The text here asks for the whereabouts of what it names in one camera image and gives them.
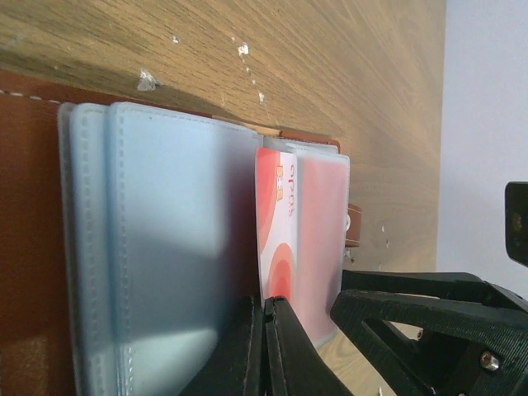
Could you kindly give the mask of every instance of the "white debris spot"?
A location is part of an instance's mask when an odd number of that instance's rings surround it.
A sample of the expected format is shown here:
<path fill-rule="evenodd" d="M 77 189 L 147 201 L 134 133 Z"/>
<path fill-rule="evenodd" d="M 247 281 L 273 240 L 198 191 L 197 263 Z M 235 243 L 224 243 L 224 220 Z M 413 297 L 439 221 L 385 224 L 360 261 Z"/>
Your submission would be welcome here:
<path fill-rule="evenodd" d="M 146 68 L 141 69 L 138 91 L 153 91 L 160 85 L 162 85 L 162 82 L 155 78 Z"/>
<path fill-rule="evenodd" d="M 248 44 L 242 43 L 242 45 L 238 47 L 238 56 L 242 58 L 243 55 L 247 55 L 247 54 L 249 54 Z"/>

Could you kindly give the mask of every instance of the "metal screw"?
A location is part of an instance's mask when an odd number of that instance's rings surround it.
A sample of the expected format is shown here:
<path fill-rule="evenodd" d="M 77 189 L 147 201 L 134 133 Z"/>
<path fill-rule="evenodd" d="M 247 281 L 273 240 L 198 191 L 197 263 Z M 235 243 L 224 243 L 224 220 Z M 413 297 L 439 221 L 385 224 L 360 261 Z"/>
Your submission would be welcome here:
<path fill-rule="evenodd" d="M 480 365 L 487 371 L 497 371 L 500 367 L 500 362 L 492 352 L 486 351 L 480 356 Z"/>

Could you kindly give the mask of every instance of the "black plastic bracket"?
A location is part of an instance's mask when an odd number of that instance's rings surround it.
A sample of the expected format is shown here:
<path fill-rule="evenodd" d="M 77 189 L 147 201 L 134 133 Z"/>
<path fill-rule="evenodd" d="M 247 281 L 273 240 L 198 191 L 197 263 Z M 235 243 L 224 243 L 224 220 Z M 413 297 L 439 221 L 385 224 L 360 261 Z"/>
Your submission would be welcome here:
<path fill-rule="evenodd" d="M 528 304 L 477 276 L 344 271 L 331 316 L 399 395 L 528 394 Z"/>

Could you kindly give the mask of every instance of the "wood grain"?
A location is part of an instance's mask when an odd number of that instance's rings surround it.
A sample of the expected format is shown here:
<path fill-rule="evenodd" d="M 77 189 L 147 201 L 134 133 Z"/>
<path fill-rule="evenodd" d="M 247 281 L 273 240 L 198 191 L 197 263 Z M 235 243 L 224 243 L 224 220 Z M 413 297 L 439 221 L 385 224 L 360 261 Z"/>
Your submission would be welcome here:
<path fill-rule="evenodd" d="M 350 267 L 431 271 L 445 9 L 440 0 L 3 0 L 0 68 L 333 135 L 363 208 Z M 141 68 L 164 85 L 137 91 Z M 381 385 L 390 394 L 341 334 L 320 352 L 356 395 Z"/>

